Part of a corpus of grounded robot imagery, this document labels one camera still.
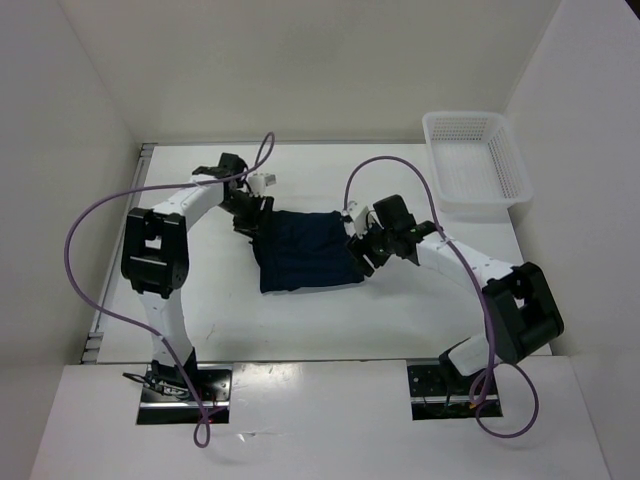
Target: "navy cloth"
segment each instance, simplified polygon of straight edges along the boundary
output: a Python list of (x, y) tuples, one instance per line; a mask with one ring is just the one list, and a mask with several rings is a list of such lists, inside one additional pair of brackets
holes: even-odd
[(364, 280), (346, 248), (340, 213), (272, 212), (253, 239), (262, 293)]

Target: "metal base plate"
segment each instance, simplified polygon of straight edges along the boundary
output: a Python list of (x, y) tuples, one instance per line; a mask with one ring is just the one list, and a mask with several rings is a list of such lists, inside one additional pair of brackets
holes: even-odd
[[(469, 401), (468, 391), (475, 375), (461, 391), (449, 392), (440, 376), (437, 360), (407, 361), (407, 376), (411, 394), (411, 414), (414, 420), (441, 420), (472, 418), (475, 406)], [(501, 417), (498, 389), (493, 384), (487, 400), (489, 405), (480, 412), (481, 417)]]
[[(229, 423), (232, 368), (231, 365), (198, 364), (202, 379), (200, 395), (204, 406), (213, 410), (211, 423)], [(199, 419), (200, 411), (195, 401), (142, 388), (138, 425), (195, 424)]]

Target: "white table surface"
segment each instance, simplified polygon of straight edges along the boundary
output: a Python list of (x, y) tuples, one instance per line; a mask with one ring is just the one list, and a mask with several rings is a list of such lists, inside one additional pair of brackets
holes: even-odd
[[(217, 165), (222, 152), (253, 164), (255, 145), (156, 147), (144, 185), (186, 181), (200, 165)], [(353, 168), (375, 155), (413, 162), (429, 178), (424, 145), (276, 145), (265, 172), (275, 173), (276, 210), (328, 212), (342, 209)], [(171, 192), (147, 192), (152, 207)], [(395, 162), (365, 167), (351, 198), (373, 204), (400, 193), (418, 222), (430, 219), (426, 196), (414, 174)], [(505, 210), (491, 217), (442, 214), (447, 232), (495, 258), (522, 263)], [(364, 283), (330, 290), (262, 295), (259, 268), (248, 239), (234, 233), (231, 216), (213, 209), (189, 233), (191, 268), (183, 287), (187, 332), (199, 361), (298, 361), (436, 357), (482, 330), (476, 298), (445, 277), (392, 258)], [(119, 259), (105, 306), (139, 320), (143, 308), (119, 273)], [(98, 362), (145, 362), (149, 334), (119, 321), (100, 319), (104, 338)], [(550, 354), (549, 347), (539, 353)]]
[[(530, 357), (523, 368), (541, 401), (533, 429), (488, 437), (473, 419), (412, 421), (406, 363), (236, 364), (228, 425), (205, 450), (192, 425), (136, 426), (141, 365), (66, 367), (31, 480), (227, 480), (609, 478), (580, 388), (565, 357)], [(513, 431), (532, 409), (519, 374), (496, 370)]]

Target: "black joint module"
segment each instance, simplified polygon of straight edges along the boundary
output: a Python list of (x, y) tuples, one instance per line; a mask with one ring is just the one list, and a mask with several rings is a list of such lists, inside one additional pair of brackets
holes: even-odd
[[(516, 364), (564, 332), (564, 322), (542, 270), (527, 262), (482, 289), (493, 321), (496, 354)], [(516, 299), (523, 300), (518, 307)]]
[(400, 195), (392, 195), (373, 204), (380, 225), (369, 227), (363, 238), (353, 237), (347, 248), (360, 271), (367, 277), (384, 265), (391, 255), (418, 265), (416, 245), (436, 231), (432, 222), (416, 224)]
[(239, 175), (247, 169), (247, 163), (234, 153), (223, 153), (217, 167), (198, 167), (192, 175), (209, 175), (215, 178)]
[[(147, 241), (160, 239), (160, 247)], [(163, 215), (133, 208), (127, 215), (122, 247), (122, 275), (135, 291), (169, 298), (184, 284), (189, 272), (187, 225), (182, 215)]]

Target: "white wall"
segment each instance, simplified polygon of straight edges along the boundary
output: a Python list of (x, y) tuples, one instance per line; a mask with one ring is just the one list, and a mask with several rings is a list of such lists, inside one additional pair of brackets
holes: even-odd
[[(128, 186), (132, 136), (59, 5), (2, 2), (0, 14), (0, 465), (27, 478), (62, 365), (79, 359), (92, 312), (64, 275), (66, 230), (94, 199)], [(97, 295), (123, 203), (74, 246)]]
[(423, 138), (502, 111), (558, 0), (61, 0), (142, 141)]
[(624, 0), (563, 0), (507, 107), (531, 176), (512, 212), (544, 269), (614, 479), (640, 430), (640, 21)]

